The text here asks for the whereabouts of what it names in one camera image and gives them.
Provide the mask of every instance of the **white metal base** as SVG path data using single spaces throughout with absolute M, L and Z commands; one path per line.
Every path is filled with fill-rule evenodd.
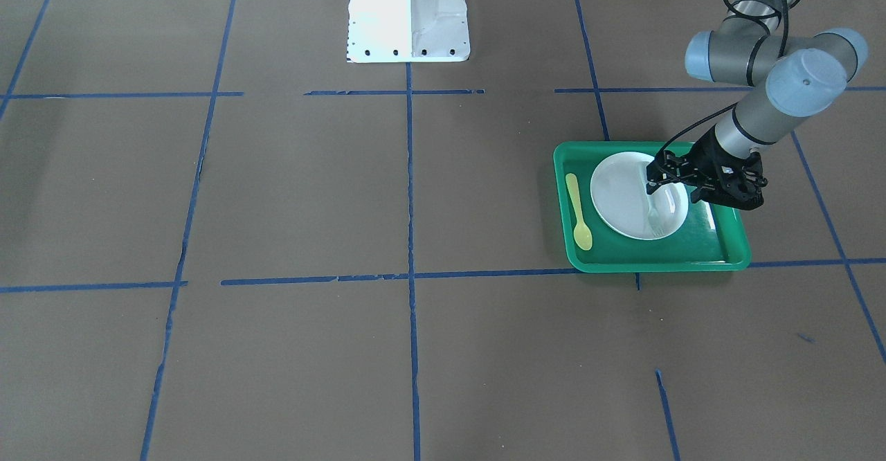
M 347 59 L 354 63 L 465 61 L 464 0 L 351 0 Z

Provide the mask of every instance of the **white plate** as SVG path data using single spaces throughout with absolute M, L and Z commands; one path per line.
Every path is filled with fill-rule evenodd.
M 646 165 L 652 159 L 645 153 L 616 153 L 600 162 L 591 175 L 594 208 L 618 234 L 661 239 L 674 234 L 686 221 L 689 196 L 683 184 L 665 184 L 652 195 L 646 194 Z

